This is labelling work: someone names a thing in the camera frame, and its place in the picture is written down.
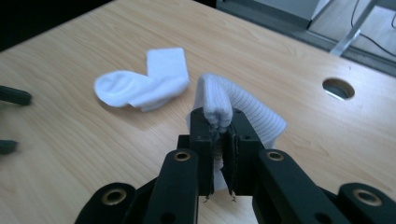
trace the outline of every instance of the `black cable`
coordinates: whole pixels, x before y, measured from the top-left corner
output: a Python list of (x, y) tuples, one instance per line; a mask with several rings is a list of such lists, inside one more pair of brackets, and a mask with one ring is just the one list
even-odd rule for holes
[[(353, 11), (352, 11), (352, 17), (351, 17), (351, 19), (350, 19), (350, 25), (353, 27), (353, 18), (355, 17), (355, 13), (356, 13), (356, 8), (358, 7), (358, 4), (359, 4), (359, 1), (360, 0), (357, 0), (356, 1), (356, 4), (355, 4), (355, 7), (353, 8)], [(393, 28), (395, 28), (395, 26), (393, 25), (393, 23), (394, 23), (394, 21), (395, 21), (395, 18), (396, 18), (396, 13), (395, 13), (395, 15), (393, 16), (393, 19), (392, 19), (392, 23), (391, 23), (391, 26), (393, 27)], [(392, 53), (392, 52), (390, 52), (389, 50), (387, 50), (387, 49), (385, 49), (384, 47), (382, 47), (381, 45), (379, 45), (375, 40), (373, 40), (371, 37), (369, 37), (369, 36), (367, 36), (367, 35), (364, 35), (364, 34), (360, 34), (360, 36), (361, 37), (364, 37), (364, 38), (366, 38), (366, 39), (368, 39), (369, 41), (371, 41), (373, 44), (375, 44), (377, 47), (379, 47), (380, 49), (382, 49), (384, 52), (386, 52), (387, 54), (389, 54), (389, 55), (391, 55), (391, 56), (393, 56), (393, 57), (396, 57), (396, 54), (395, 53)]]

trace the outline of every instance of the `folded sock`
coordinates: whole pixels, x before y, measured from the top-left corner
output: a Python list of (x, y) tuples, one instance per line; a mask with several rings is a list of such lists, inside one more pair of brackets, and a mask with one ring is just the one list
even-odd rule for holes
[[(202, 107), (212, 129), (224, 133), (233, 119), (233, 107), (243, 111), (265, 148), (274, 148), (275, 140), (285, 130), (286, 121), (249, 92), (225, 77), (204, 74), (198, 79), (193, 109)], [(225, 189), (220, 171), (222, 158), (214, 161), (215, 189)]]
[(132, 105), (145, 112), (160, 108), (187, 89), (190, 80), (182, 48), (151, 49), (147, 59), (147, 76), (119, 70), (97, 78), (98, 98), (107, 105)]

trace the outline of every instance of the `wooden table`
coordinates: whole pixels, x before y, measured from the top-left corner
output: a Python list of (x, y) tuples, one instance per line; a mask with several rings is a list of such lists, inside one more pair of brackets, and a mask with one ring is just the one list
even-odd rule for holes
[[(93, 82), (126, 69), (146, 73), (146, 51), (184, 48), (189, 88), (143, 113), (101, 103)], [(212, 72), (249, 90), (287, 122), (277, 148), (321, 187), (361, 182), (396, 200), (396, 80), (257, 25), (187, 0), (117, 0), (0, 54), (0, 84), (33, 104), (0, 104), (0, 138), (19, 141), (0, 157), (2, 223), (73, 223), (111, 182), (141, 187), (188, 133), (198, 76)], [(328, 77), (350, 83), (339, 101)], [(255, 223), (249, 197), (200, 199), (199, 223)]]

